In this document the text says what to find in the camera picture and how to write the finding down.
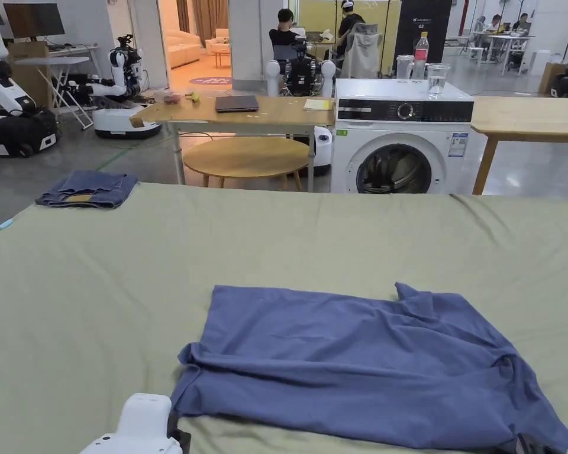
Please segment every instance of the plastic bottle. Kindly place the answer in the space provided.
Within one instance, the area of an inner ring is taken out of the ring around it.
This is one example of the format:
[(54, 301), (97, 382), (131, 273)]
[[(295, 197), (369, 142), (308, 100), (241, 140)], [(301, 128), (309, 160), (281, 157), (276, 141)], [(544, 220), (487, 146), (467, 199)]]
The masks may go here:
[(414, 51), (414, 68), (412, 69), (413, 80), (425, 79), (425, 65), (427, 64), (427, 54), (430, 52), (430, 42), (427, 40), (427, 32), (421, 33), (417, 48)]

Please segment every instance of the round rug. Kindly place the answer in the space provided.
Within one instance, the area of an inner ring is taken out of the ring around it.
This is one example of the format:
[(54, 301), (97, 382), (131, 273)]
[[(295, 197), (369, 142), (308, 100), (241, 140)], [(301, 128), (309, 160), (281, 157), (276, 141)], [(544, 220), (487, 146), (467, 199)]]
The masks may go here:
[(189, 83), (195, 85), (230, 85), (231, 77), (198, 77), (191, 79)]

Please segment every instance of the washing machine door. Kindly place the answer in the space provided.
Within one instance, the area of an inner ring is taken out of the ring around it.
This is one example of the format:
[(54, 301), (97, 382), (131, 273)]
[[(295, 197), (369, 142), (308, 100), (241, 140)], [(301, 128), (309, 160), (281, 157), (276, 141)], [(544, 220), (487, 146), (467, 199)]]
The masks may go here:
[(424, 135), (384, 131), (362, 146), (346, 172), (349, 193), (439, 193), (445, 179), (442, 154)]

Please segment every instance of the computer monitor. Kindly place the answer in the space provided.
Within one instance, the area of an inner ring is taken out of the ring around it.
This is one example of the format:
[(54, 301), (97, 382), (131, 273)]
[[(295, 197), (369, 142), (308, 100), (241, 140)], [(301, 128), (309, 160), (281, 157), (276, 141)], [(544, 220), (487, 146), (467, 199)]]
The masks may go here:
[(55, 3), (4, 3), (15, 38), (65, 34)]

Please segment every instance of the washing machine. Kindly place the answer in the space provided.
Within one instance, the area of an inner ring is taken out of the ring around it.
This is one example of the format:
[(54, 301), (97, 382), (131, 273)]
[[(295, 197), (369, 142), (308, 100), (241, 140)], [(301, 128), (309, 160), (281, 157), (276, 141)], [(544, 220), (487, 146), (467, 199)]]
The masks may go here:
[(338, 79), (331, 192), (454, 193), (473, 98), (427, 80)]

